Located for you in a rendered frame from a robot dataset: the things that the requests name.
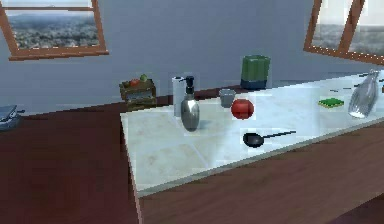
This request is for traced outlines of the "silver soap dispenser black pump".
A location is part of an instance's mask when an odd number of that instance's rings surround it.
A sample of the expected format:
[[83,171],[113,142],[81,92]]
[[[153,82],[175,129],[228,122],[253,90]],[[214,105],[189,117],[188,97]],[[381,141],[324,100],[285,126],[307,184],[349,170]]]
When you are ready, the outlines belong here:
[[181,103],[181,120],[184,128],[189,132],[193,132],[199,125],[200,108],[194,96],[194,77],[187,76],[184,81],[186,88],[185,96]]

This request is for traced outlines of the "white paper towel roll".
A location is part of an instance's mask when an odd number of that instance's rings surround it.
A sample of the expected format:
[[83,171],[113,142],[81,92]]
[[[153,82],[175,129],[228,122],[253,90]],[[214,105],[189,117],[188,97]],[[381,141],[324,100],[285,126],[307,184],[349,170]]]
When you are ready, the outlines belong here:
[[181,116],[181,103],[185,95],[186,83],[184,77],[173,77],[172,78],[172,91],[173,91],[173,107],[174,116]]

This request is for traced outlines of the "grey cup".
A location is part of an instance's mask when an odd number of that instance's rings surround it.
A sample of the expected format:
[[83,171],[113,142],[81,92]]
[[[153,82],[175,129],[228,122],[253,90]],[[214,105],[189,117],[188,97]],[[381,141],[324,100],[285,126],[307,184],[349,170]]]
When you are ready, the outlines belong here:
[[219,91],[221,106],[223,108],[230,108],[234,101],[235,95],[236,92],[232,89],[221,89]]

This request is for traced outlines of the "red apple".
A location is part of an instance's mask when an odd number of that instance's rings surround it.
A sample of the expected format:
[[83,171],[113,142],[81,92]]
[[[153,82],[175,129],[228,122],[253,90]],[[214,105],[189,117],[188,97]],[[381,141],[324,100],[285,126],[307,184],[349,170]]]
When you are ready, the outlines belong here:
[[247,99],[236,99],[232,103],[231,113],[237,119],[249,119],[254,113],[254,105]]

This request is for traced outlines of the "brown wooden crate shelf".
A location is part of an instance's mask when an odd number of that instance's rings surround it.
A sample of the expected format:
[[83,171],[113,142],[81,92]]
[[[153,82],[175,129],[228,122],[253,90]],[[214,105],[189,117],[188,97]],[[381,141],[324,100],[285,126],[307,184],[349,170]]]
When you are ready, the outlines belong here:
[[119,84],[120,95],[127,106],[127,111],[149,109],[157,105],[156,87],[151,79],[140,81],[137,86],[130,86],[130,81]]

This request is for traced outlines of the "white topped brown counter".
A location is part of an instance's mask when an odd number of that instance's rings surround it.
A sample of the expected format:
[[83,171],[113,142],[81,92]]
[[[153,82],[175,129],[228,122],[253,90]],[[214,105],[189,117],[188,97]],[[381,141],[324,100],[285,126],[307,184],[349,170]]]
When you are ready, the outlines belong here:
[[[170,106],[124,113],[122,129],[140,224],[325,224],[384,192],[384,94],[370,115],[347,105],[362,76],[249,92],[247,120],[200,101],[187,131]],[[267,138],[258,148],[245,133]]]

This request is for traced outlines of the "black ladle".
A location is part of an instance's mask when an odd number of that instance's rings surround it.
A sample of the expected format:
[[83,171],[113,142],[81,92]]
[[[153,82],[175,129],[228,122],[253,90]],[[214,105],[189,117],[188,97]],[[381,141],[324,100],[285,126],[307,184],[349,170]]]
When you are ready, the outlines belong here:
[[294,131],[280,132],[270,135],[261,136],[257,133],[245,133],[242,137],[243,142],[246,146],[251,148],[258,148],[262,146],[267,138],[273,138],[278,136],[284,136],[294,134]]

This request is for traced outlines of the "green bin blue base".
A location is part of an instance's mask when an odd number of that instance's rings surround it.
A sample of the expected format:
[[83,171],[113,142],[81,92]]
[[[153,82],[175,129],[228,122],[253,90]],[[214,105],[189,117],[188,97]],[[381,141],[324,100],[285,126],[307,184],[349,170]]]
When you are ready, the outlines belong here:
[[271,59],[262,55],[243,57],[240,86],[248,90],[265,89]]

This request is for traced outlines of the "green yellow sponge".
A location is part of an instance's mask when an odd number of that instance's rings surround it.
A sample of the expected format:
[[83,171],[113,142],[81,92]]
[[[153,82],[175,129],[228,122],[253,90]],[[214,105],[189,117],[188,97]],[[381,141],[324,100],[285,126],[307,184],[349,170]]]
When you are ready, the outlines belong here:
[[334,108],[334,107],[342,106],[344,102],[337,98],[327,98],[327,99],[320,100],[318,104],[325,108]]

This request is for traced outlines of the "brown framed window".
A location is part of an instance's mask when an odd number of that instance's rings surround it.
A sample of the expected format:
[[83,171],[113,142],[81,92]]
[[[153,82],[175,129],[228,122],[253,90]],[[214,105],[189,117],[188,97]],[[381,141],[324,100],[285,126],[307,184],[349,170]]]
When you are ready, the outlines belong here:
[[303,50],[384,66],[384,0],[314,0]]
[[11,61],[108,53],[98,0],[0,0]]

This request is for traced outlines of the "clear glass bottle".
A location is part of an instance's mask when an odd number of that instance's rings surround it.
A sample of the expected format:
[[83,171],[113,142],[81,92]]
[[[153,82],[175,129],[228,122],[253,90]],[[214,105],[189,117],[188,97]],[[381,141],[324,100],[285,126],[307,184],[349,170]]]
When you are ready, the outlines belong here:
[[350,116],[363,119],[370,114],[377,101],[379,74],[378,70],[371,70],[365,80],[356,87],[348,106]]

